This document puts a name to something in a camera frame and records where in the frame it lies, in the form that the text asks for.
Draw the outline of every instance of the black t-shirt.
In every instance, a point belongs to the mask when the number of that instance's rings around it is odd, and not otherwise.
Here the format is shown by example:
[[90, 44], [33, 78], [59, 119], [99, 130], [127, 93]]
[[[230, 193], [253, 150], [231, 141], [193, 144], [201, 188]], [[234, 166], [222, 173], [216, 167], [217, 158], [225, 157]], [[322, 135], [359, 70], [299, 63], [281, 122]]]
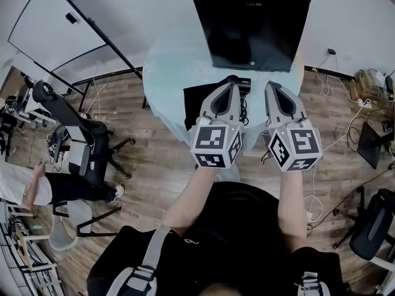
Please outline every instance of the black t-shirt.
[[[157, 295], [199, 295], [217, 282], [241, 295], [297, 295], [306, 272], [317, 273], [331, 295], [345, 295], [337, 254], [308, 247], [288, 252], [277, 206], [276, 198], [256, 187], [215, 183], [195, 224], [183, 237], [167, 235]], [[93, 266], [89, 295], [105, 295], [124, 268], [141, 265], [153, 234], [124, 226]]]

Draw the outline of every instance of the person in white shirt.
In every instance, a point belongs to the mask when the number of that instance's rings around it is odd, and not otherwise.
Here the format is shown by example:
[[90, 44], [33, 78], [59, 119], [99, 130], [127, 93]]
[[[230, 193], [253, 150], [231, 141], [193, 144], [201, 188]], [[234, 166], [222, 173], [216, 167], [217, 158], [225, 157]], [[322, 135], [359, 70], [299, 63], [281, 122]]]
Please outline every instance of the person in white shirt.
[[0, 197], [31, 210], [33, 205], [48, 205], [68, 200], [113, 202], [122, 196], [121, 184], [94, 186], [81, 176], [46, 173], [45, 164], [34, 170], [0, 161]]

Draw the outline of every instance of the black office chair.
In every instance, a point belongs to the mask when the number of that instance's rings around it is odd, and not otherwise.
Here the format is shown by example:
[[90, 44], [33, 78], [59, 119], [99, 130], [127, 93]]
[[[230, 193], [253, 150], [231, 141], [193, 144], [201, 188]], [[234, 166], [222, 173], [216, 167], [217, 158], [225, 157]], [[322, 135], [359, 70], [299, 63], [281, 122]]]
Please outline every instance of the black office chair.
[[[355, 221], [347, 234], [338, 243], [333, 244], [333, 248], [337, 249], [348, 237], [352, 236], [349, 245], [356, 255], [389, 271], [383, 283], [378, 286], [379, 293], [389, 295], [395, 290], [395, 276], [392, 277], [395, 273], [395, 264], [393, 264], [395, 239], [388, 234], [395, 213], [395, 192], [380, 189], [373, 195], [366, 209], [365, 189], [359, 187], [357, 192], [360, 193], [357, 216], [352, 216], [341, 210], [333, 212], [335, 216], [341, 214]], [[391, 245], [386, 260], [376, 257], [384, 241]]]
[[69, 154], [69, 171], [73, 175], [81, 175], [91, 184], [101, 185], [104, 182], [107, 163], [109, 162], [116, 170], [121, 172], [126, 179], [131, 174], [126, 172], [112, 159], [112, 155], [118, 153], [122, 146], [130, 142], [132, 138], [126, 138], [115, 147], [109, 147], [109, 131], [101, 121], [82, 118], [77, 111], [64, 99], [56, 94], [52, 87], [43, 80], [38, 81], [33, 88], [33, 99], [45, 107], [54, 118], [64, 125], [69, 132], [72, 143], [73, 157], [80, 157], [77, 162], [72, 162]]

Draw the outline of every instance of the shoulder strap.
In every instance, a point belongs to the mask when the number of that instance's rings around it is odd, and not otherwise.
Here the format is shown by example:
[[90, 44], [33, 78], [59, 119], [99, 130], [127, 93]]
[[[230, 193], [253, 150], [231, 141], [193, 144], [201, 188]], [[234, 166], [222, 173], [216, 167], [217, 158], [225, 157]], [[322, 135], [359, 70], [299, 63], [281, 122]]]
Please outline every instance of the shoulder strap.
[[160, 225], [149, 242], [141, 266], [124, 269], [112, 283], [107, 296], [154, 296], [156, 294], [155, 271], [159, 263], [163, 243], [170, 228]]

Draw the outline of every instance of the light blue tablecloth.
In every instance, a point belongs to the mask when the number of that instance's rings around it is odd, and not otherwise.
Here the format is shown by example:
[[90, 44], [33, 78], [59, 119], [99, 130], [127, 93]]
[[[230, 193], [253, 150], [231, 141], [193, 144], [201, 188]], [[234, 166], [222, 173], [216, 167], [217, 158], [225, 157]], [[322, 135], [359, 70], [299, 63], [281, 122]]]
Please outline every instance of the light blue tablecloth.
[[304, 75], [299, 55], [289, 73], [215, 68], [202, 28], [192, 25], [164, 33], [151, 47], [144, 63], [144, 92], [154, 115], [180, 141], [189, 145], [190, 136], [184, 125], [183, 89], [216, 83], [229, 75], [251, 79], [251, 93], [246, 97], [249, 124], [243, 139], [243, 150], [251, 150], [259, 133], [266, 129], [264, 91], [267, 82], [272, 80], [299, 94]]

